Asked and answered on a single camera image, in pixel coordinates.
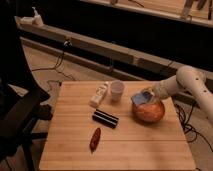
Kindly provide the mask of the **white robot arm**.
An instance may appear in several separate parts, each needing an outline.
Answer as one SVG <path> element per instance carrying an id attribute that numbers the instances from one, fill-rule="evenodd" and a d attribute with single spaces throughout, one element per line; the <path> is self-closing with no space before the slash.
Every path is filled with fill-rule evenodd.
<path id="1" fill-rule="evenodd" d="M 189 92 L 213 126 L 213 93 L 205 85 L 205 74 L 192 66 L 182 66 L 168 79 L 142 90 L 145 95 L 164 100 L 180 92 Z"/>

